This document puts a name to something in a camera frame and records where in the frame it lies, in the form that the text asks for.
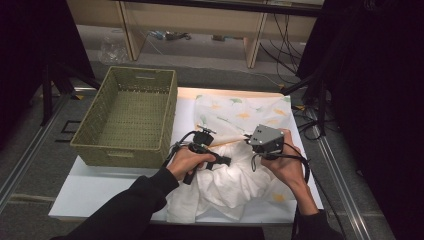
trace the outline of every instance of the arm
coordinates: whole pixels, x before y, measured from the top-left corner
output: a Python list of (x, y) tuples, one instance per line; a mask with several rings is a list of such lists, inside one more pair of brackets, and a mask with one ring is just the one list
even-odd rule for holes
[(178, 181), (198, 164), (214, 160), (213, 155), (182, 148), (167, 168), (150, 178), (139, 177), (66, 237), (55, 239), (139, 239), (152, 214), (166, 205), (166, 195), (179, 186)]
[[(284, 132), (284, 142), (288, 146), (283, 147), (283, 153), (298, 156), (300, 149), (293, 144), (291, 132)], [(302, 171), (302, 163), (293, 158), (277, 158), (276, 160), (262, 159), (261, 164), (270, 169), (274, 175), (285, 183), (293, 192), (299, 207), (299, 233), (295, 239), (343, 239), (343, 236), (334, 231), (327, 222), (324, 211), (318, 210), (312, 197), (311, 190), (305, 182)]]

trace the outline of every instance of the black sleeve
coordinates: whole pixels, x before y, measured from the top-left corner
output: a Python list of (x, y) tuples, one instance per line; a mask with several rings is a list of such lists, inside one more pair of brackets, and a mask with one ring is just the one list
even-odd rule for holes
[(139, 239), (152, 214), (166, 205), (166, 195), (178, 186), (166, 168), (151, 178), (139, 177), (129, 189), (110, 199), (69, 235), (54, 239)]
[(324, 210), (319, 213), (298, 217), (299, 232), (294, 240), (343, 240), (343, 235), (332, 229)]

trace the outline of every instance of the table top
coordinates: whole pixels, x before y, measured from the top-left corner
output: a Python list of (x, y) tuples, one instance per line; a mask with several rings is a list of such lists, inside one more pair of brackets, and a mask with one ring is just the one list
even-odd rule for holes
[[(260, 93), (232, 90), (178, 88), (178, 99), (171, 142), (176, 142), (187, 132), (193, 130), (191, 117), (194, 111), (194, 98), (198, 94), (222, 94), (239, 97), (275, 97), (278, 93)], [(293, 115), (289, 129), (293, 142), (304, 154), (303, 145)], [(78, 156), (66, 178), (65, 183), (49, 213), (50, 217), (64, 221), (83, 220), (93, 214), (104, 203), (121, 191), (127, 189), (139, 176), (152, 176), (157, 169), (116, 168), (87, 166)], [(318, 208), (323, 208), (313, 176), (308, 183)], [(209, 210), (196, 217), (196, 224), (214, 225), (267, 225), (292, 223), (296, 201), (272, 203), (263, 199), (252, 199), (245, 206), (240, 221), (224, 216), (217, 210)], [(156, 212), (152, 222), (166, 222), (166, 209)]]

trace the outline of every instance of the crumpled white fabric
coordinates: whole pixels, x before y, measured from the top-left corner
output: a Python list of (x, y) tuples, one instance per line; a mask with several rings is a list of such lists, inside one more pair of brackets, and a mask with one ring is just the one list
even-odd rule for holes
[(294, 199), (290, 189), (260, 164), (259, 157), (256, 171), (252, 171), (252, 147), (243, 141), (243, 134), (251, 134), (258, 124), (287, 128), (290, 114), (288, 96), (198, 96), (194, 122), (217, 132), (210, 150), (230, 157), (231, 164), (215, 164), (212, 171), (197, 171), (191, 185), (181, 183), (168, 195), (167, 221), (193, 223), (196, 216), (211, 208), (237, 221), (252, 198), (277, 204)]

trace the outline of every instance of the green woven basket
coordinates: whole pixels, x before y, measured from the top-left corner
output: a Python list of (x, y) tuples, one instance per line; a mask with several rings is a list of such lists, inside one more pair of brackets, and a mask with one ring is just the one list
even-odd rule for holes
[(159, 168), (169, 153), (173, 70), (111, 67), (71, 141), (87, 165)]

